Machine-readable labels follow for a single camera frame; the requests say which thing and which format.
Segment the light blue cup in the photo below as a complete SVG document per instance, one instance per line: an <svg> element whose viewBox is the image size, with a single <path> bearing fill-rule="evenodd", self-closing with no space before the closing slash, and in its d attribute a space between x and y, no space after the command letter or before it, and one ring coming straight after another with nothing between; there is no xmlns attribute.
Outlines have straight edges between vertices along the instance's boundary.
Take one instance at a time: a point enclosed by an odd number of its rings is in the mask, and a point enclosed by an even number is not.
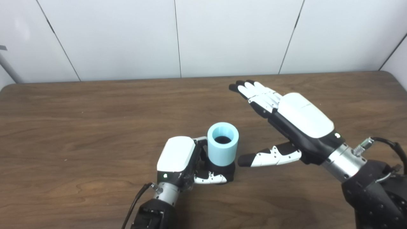
<svg viewBox="0 0 407 229"><path fill-rule="evenodd" d="M217 137L227 137L229 143L216 142ZM239 132L230 123L220 122L213 124L208 130L208 157L217 166L230 165L236 158L237 141Z"/></svg>

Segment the wood grain surface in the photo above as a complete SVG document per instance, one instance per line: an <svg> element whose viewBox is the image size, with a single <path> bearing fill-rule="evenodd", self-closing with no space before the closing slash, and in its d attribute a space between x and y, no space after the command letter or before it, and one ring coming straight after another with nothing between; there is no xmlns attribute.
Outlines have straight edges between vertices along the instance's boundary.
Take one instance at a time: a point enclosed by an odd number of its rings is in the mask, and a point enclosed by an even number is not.
<svg viewBox="0 0 407 229"><path fill-rule="evenodd" d="M167 139L216 122L239 130L237 155L285 142L228 90L238 79L303 94L350 146L379 136L407 148L407 93L387 72L10 85L0 92L0 228L120 228ZM365 157L400 163L379 143ZM181 229L354 228L340 183L300 161L238 167L232 183L182 193L176 210Z"/></svg>

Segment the cable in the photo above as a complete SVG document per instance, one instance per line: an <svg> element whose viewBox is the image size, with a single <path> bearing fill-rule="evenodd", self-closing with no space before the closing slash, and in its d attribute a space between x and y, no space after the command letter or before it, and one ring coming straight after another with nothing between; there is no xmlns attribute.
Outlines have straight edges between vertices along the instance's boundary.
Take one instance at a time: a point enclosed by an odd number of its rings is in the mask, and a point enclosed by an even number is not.
<svg viewBox="0 0 407 229"><path fill-rule="evenodd" d="M403 162L404 175L407 175L407 156L404 150L401 148L400 144L398 142L392 142L387 139L379 137L372 137L372 139L374 141L379 141L388 144L396 152L396 154L400 157L400 160Z"/></svg>
<svg viewBox="0 0 407 229"><path fill-rule="evenodd" d="M151 185L153 184L153 182L144 184L144 186L140 189L140 191L138 191L137 195L134 197L133 202L131 203L129 212L127 213L127 216L125 218L125 221L123 222L122 228L121 229L125 229L127 222L129 221L129 218L131 216L131 213L133 212L134 206L136 205L138 199L140 199L141 195L147 190L149 189L149 187L151 187Z"/></svg>

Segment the white wall panel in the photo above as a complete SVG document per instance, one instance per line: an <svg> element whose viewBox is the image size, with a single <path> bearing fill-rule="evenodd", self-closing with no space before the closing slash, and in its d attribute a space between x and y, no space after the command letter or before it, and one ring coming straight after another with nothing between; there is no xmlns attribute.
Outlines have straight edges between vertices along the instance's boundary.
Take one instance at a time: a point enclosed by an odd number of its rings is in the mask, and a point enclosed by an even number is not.
<svg viewBox="0 0 407 229"><path fill-rule="evenodd" d="M407 39L404 39L381 70L393 74L407 90Z"/></svg>
<svg viewBox="0 0 407 229"><path fill-rule="evenodd" d="M0 90L2 90L3 87L5 87L5 86L7 86L9 84L14 84L14 83L15 83L14 80L8 75L8 73L0 65Z"/></svg>
<svg viewBox="0 0 407 229"><path fill-rule="evenodd" d="M81 80L180 77L173 0L39 0Z"/></svg>
<svg viewBox="0 0 407 229"><path fill-rule="evenodd" d="M34 0L0 0L0 61L18 82L78 81Z"/></svg>
<svg viewBox="0 0 407 229"><path fill-rule="evenodd" d="M407 31L405 0L305 0L280 73L378 70Z"/></svg>
<svg viewBox="0 0 407 229"><path fill-rule="evenodd" d="M182 77L278 73L302 0L175 0Z"/></svg>

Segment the robotic hand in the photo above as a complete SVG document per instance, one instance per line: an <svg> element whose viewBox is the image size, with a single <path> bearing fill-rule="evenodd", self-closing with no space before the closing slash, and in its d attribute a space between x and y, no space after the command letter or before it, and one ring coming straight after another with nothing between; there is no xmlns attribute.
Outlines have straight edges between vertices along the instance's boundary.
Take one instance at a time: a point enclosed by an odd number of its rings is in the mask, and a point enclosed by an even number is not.
<svg viewBox="0 0 407 229"><path fill-rule="evenodd" d="M322 165L341 182L346 201L355 209L358 229L407 228L407 157L398 143L368 138L352 149L333 122L299 93L282 96L251 80L237 81L229 89L247 99L257 114L289 140L240 156L239 166L279 165L299 159ZM398 166L361 157L375 141L396 151L403 161L404 175L396 173Z"/></svg>
<svg viewBox="0 0 407 229"><path fill-rule="evenodd" d="M176 226L175 203L180 192L192 189L193 183L224 184L233 181L234 163L217 167L207 157L205 151L207 137L173 137L168 139L157 163L157 184L145 184L137 193L123 223L127 221L134 205L149 188L155 191L154 197L140 205L131 229L173 229Z"/></svg>

